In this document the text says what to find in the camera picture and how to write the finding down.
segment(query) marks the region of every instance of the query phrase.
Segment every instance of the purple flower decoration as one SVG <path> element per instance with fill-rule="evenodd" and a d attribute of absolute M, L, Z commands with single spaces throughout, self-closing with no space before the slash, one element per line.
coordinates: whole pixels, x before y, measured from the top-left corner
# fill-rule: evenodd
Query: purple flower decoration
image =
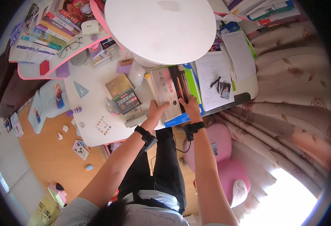
<path fill-rule="evenodd" d="M 9 39 L 11 40 L 10 46 L 13 46 L 15 41 L 18 39 L 20 36 L 20 32 L 22 30 L 22 27 L 25 23 L 25 17 L 22 18 L 22 20 L 12 28 L 10 34 L 9 34 Z"/>

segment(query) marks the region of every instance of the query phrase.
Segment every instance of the white round lampshade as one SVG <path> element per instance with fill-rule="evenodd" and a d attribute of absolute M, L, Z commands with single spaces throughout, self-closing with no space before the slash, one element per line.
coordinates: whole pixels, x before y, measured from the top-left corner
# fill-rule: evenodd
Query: white round lampshade
<path fill-rule="evenodd" d="M 207 0 L 106 0 L 104 14 L 120 45 L 156 64 L 197 60 L 216 36 Z"/>

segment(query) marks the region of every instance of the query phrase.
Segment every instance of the blue triangle ruler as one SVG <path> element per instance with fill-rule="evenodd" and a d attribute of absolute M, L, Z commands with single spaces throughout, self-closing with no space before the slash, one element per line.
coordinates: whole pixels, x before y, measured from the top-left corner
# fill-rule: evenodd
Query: blue triangle ruler
<path fill-rule="evenodd" d="M 89 91 L 84 88 L 82 85 L 74 81 L 75 88 L 77 90 L 77 93 L 79 94 L 80 98 L 85 96 Z"/>

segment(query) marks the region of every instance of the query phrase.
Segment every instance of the black wristband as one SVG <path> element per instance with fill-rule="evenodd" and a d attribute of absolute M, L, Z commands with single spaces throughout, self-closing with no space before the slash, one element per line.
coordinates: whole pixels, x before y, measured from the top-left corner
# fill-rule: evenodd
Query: black wristband
<path fill-rule="evenodd" d="M 200 121 L 199 123 L 192 123 L 191 124 L 191 131 L 192 133 L 197 133 L 199 129 L 205 128 L 204 122 Z"/>
<path fill-rule="evenodd" d="M 142 135 L 141 139 L 145 142 L 144 146 L 141 148 L 143 151 L 147 151 L 158 141 L 156 137 L 139 125 L 135 128 L 134 132 L 138 132 Z"/>

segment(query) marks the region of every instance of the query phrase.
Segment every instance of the person's arm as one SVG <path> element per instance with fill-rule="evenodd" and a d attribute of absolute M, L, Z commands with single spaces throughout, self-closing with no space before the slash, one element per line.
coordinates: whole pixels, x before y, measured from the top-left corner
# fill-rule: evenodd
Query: person's arm
<path fill-rule="evenodd" d="M 168 106 L 169 102 L 158 107 L 155 101 L 152 100 L 149 107 L 149 118 L 141 124 L 141 127 L 152 133 L 154 128 L 158 125 L 158 121 L 163 115 L 164 110 Z M 138 132 L 134 132 L 127 138 L 117 150 L 110 155 L 99 172 L 78 197 L 85 198 L 100 208 L 107 205 L 140 149 L 145 144 L 141 138 L 142 135 Z"/>
<path fill-rule="evenodd" d="M 203 121 L 197 99 L 192 95 L 188 104 L 179 99 L 191 123 Z M 218 177 L 216 158 L 205 128 L 193 134 L 195 148 L 195 179 L 197 181 L 199 214 L 202 225 L 209 223 L 238 226 Z"/>

